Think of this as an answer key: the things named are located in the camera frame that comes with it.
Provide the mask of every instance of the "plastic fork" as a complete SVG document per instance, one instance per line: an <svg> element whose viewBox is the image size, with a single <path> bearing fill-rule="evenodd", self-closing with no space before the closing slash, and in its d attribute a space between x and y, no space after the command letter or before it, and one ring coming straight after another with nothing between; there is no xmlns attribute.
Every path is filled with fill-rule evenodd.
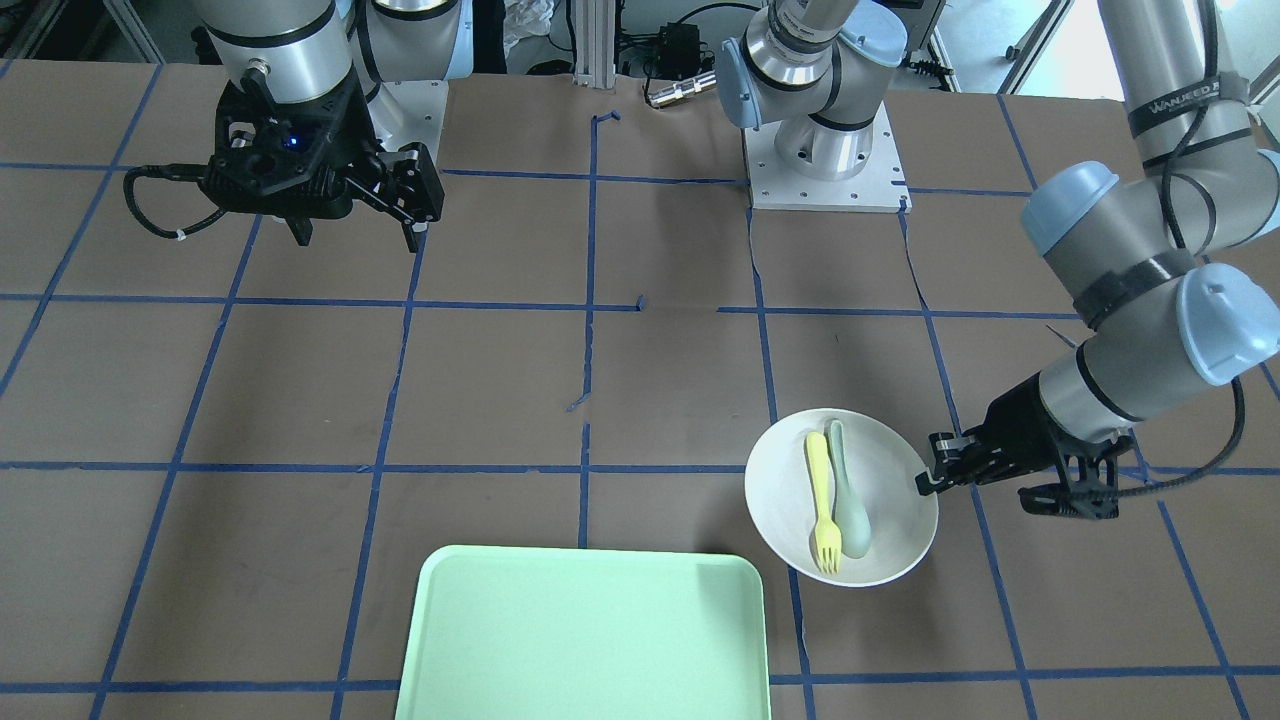
<svg viewBox="0 0 1280 720"><path fill-rule="evenodd" d="M818 521L813 527L814 546L818 550L818 570L827 575L840 573L840 528L831 519L831 474L828 471L827 438L810 432L804 438L809 479L813 480L813 501Z"/></svg>

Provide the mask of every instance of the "blue joint cap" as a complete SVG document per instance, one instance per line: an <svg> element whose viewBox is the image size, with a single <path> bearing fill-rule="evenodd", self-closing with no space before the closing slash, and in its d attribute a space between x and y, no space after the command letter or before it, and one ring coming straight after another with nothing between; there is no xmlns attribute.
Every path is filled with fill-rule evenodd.
<svg viewBox="0 0 1280 720"><path fill-rule="evenodd" d="M1280 152L1274 150L1258 150L1258 155L1271 160L1271 164L1276 167L1276 178L1280 181ZM1249 240L1265 236L1276 228L1280 228L1280 197L1276 199L1275 209L1271 210L1271 218L1267 219L1266 224L1262 225L1262 229L1254 233Z"/></svg>
<svg viewBox="0 0 1280 720"><path fill-rule="evenodd" d="M1212 263L1183 277L1178 332L1204 382L1225 386L1280 352L1280 307L1240 270Z"/></svg>
<svg viewBox="0 0 1280 720"><path fill-rule="evenodd" d="M893 10L877 3L859 3L840 28L840 40L854 53L886 68L899 67L906 55L906 26Z"/></svg>
<svg viewBox="0 0 1280 720"><path fill-rule="evenodd" d="M731 123L740 128L760 127L760 104L736 38L722 42L716 54L716 86Z"/></svg>
<svg viewBox="0 0 1280 720"><path fill-rule="evenodd" d="M471 0L462 0L458 8L458 36L453 40L453 55L442 79L458 79L475 69L475 33L472 28Z"/></svg>
<svg viewBox="0 0 1280 720"><path fill-rule="evenodd" d="M1062 170L1039 186L1023 208L1023 227L1041 258L1080 222L1120 176L1096 160Z"/></svg>

